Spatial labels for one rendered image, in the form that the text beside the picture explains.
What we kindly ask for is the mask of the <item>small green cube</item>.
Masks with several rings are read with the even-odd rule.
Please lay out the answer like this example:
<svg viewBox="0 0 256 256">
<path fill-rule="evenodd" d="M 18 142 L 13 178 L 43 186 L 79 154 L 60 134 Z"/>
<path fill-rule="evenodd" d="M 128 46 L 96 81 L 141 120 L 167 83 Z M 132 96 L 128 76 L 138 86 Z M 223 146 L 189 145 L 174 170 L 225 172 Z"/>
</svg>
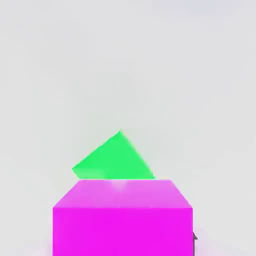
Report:
<svg viewBox="0 0 256 256">
<path fill-rule="evenodd" d="M 122 131 L 96 148 L 72 171 L 80 180 L 154 180 L 155 176 Z"/>
</svg>

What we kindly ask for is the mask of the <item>small magenta cube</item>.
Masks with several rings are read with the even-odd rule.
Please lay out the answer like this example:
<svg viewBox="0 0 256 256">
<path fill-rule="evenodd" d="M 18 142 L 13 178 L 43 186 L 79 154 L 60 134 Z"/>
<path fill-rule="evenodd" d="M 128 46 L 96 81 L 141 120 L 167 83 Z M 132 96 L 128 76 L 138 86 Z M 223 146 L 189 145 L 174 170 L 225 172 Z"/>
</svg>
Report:
<svg viewBox="0 0 256 256">
<path fill-rule="evenodd" d="M 194 256 L 193 208 L 170 180 L 82 179 L 52 209 L 52 256 Z"/>
</svg>

